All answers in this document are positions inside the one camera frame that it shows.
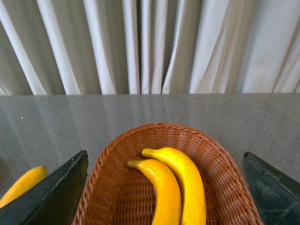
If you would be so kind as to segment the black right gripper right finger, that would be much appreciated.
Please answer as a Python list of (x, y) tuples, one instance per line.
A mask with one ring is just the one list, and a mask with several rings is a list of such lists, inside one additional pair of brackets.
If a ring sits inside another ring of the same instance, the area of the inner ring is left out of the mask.
[(298, 225), (300, 184), (249, 151), (244, 153), (242, 165), (264, 224)]

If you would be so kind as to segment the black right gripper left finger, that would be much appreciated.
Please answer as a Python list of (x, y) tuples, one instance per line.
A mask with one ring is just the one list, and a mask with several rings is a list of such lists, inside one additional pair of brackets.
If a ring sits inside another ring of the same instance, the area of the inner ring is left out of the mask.
[(2, 225), (70, 225), (83, 193), (89, 160), (82, 150), (0, 210)]

